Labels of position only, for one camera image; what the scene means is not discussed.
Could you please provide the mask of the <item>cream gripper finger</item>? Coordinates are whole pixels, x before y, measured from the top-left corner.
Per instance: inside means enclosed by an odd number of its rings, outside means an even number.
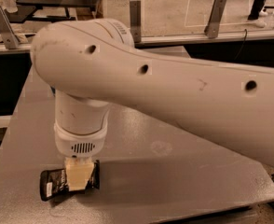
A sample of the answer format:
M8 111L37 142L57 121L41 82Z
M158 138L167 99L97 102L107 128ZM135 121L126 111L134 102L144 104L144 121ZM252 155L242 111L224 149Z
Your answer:
M70 191L83 190L94 169L93 163L66 166L67 185Z

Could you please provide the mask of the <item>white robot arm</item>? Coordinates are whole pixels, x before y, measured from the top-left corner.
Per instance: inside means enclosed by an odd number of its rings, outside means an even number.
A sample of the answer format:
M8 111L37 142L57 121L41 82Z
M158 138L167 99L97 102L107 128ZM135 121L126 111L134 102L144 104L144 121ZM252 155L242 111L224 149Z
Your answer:
M103 148L118 104L274 167L274 68L139 50L113 19L52 23L31 60L56 91L55 143L66 157Z

